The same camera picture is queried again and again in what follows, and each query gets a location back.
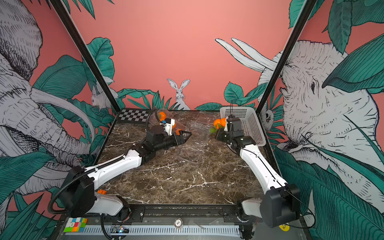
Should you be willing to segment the clear clamshell container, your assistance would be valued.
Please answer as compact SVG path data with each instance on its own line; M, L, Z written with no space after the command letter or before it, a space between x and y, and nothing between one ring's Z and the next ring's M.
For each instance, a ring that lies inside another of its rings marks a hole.
M183 136L185 139L188 139L192 136L190 127L187 124L183 124L180 121L175 120L175 124L172 129L172 133Z
M157 110L153 113L153 115L151 115L150 117L150 124L151 125L154 125L154 124L163 124L164 121L169 118L171 119L172 116L171 116L171 113L168 112L167 110Z
M215 120L221 119L219 111L201 111L198 114L197 122L201 125L205 134L208 134L210 139L217 137L218 130L214 127Z

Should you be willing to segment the white perforated plastic basket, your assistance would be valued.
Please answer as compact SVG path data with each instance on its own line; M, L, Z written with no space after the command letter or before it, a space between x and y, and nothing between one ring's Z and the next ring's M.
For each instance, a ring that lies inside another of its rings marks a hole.
M252 137L258 147L266 145L267 141L263 133L263 128L254 108L243 106L221 107L220 115L221 118L226 118L229 115L239 118L242 122L244 134Z

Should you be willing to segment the orange with leaf centre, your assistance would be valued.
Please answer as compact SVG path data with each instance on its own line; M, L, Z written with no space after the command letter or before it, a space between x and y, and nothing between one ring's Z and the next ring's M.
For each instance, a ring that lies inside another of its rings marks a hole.
M216 120L214 121L214 128L215 128L216 130L218 130L218 129L221 128L221 127L222 127L221 119L216 119Z

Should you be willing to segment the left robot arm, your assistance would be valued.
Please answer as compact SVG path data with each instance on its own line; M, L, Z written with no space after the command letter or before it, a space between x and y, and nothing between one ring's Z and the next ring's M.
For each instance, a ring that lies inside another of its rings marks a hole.
M153 126L138 144L128 148L125 154L88 168L74 167L52 196L48 211L51 214L67 214L71 218L87 214L109 215L119 222L128 220L132 210L127 201L118 195L107 195L98 189L111 179L152 160L159 150L167 150L187 142L192 133L178 130L168 134L165 127Z

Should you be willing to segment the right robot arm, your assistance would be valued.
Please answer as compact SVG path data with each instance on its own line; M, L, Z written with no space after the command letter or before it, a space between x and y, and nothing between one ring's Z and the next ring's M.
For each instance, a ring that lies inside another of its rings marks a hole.
M241 202L245 216L261 218L268 227L296 221L300 217L300 190L289 185L264 158L252 137L246 136L239 118L224 118L219 123L217 140L226 143L245 161L258 179L264 196L261 200L247 199Z

